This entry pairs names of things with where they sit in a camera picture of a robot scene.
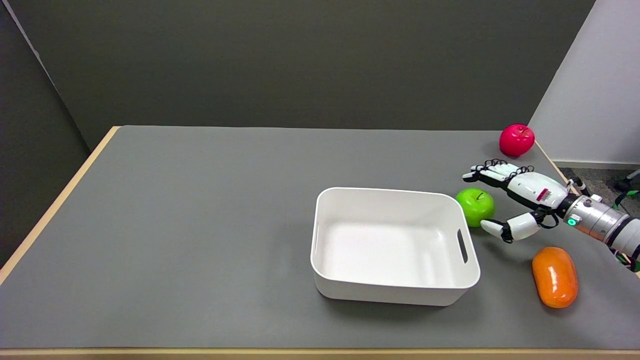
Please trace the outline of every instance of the baseboard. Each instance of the baseboard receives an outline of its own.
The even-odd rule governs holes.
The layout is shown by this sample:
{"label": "baseboard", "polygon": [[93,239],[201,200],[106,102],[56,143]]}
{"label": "baseboard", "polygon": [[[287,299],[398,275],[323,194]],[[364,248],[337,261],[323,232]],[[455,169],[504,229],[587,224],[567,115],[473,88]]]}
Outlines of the baseboard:
{"label": "baseboard", "polygon": [[606,161],[576,161],[576,160],[556,160],[552,159],[557,167],[570,167],[570,168],[606,168],[613,170],[637,170],[640,168],[640,164],[634,163],[616,163]]}

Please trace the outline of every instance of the table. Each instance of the table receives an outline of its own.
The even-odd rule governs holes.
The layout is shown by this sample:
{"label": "table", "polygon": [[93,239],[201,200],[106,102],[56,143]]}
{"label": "table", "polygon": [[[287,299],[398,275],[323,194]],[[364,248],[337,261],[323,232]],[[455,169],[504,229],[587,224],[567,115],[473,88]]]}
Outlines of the table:
{"label": "table", "polygon": [[[640,283],[568,226],[506,244],[449,307],[330,300],[309,263],[332,186],[454,195],[495,131],[112,129],[0,272],[0,356],[565,359],[640,356]],[[561,181],[535,147],[514,161]],[[496,218],[526,211],[483,184]],[[531,258],[566,249],[580,295],[541,305]]]}

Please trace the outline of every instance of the green cable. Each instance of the green cable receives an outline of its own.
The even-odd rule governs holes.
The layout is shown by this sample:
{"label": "green cable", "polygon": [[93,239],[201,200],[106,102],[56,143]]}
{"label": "green cable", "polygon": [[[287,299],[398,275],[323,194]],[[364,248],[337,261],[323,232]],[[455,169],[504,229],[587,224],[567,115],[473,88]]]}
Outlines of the green cable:
{"label": "green cable", "polygon": [[618,206],[622,202],[622,199],[624,199],[625,197],[634,196],[634,195],[638,194],[639,192],[640,192],[640,190],[631,190],[630,192],[627,192],[626,194],[620,195],[616,199],[616,201],[613,203],[613,206],[611,206],[611,207],[614,208],[615,210],[617,210]]}

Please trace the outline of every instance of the gray carpet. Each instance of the gray carpet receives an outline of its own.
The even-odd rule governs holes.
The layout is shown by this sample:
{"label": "gray carpet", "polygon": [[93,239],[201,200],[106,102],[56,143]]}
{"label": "gray carpet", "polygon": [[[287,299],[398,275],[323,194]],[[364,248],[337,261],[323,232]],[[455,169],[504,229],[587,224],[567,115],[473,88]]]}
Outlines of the gray carpet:
{"label": "gray carpet", "polygon": [[[577,176],[587,184],[591,193],[596,193],[604,199],[602,202],[613,204],[616,197],[621,193],[616,190],[614,184],[629,175],[632,170],[606,170],[595,168],[560,168],[564,176],[567,178]],[[640,183],[640,179],[636,177],[635,183]],[[620,204],[629,215],[640,217],[640,196],[627,197]]]}

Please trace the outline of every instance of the white wall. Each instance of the white wall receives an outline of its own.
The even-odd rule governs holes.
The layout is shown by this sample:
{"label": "white wall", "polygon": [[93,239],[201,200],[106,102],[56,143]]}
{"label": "white wall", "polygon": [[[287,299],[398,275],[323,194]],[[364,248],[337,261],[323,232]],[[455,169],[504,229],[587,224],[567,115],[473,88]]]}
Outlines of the white wall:
{"label": "white wall", "polygon": [[640,164],[640,0],[596,1],[529,125],[553,160]]}

